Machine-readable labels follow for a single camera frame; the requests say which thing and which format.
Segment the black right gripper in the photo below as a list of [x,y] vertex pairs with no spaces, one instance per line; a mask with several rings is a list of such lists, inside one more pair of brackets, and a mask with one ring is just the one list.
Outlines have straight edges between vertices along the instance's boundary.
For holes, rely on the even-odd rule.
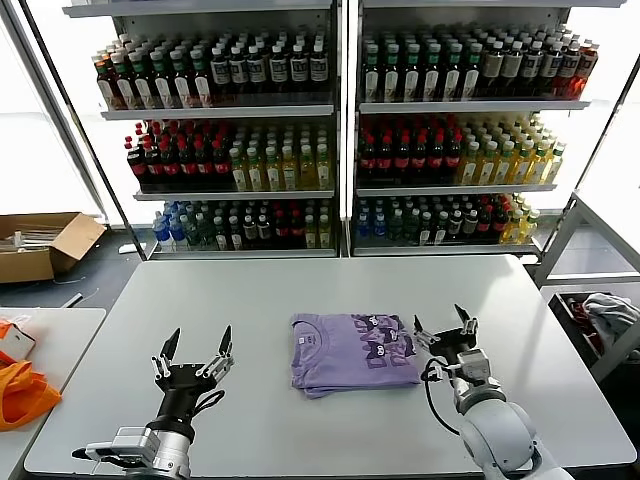
[[433,357],[442,357],[446,361],[457,361],[460,353],[476,347],[478,320],[472,317],[462,306],[454,308],[462,322],[462,328],[439,332],[436,335],[422,326],[417,315],[414,316],[414,337],[422,348],[428,348]]

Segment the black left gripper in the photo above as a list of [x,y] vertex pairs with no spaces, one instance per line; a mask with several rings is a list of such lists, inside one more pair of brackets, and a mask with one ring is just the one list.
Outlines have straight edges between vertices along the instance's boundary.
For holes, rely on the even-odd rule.
[[158,356],[152,356],[154,380],[164,397],[154,419],[154,430],[194,435],[191,422],[207,408],[215,406],[225,392],[217,385],[234,365],[232,326],[228,325],[217,353],[204,365],[172,365],[181,329],[164,342]]

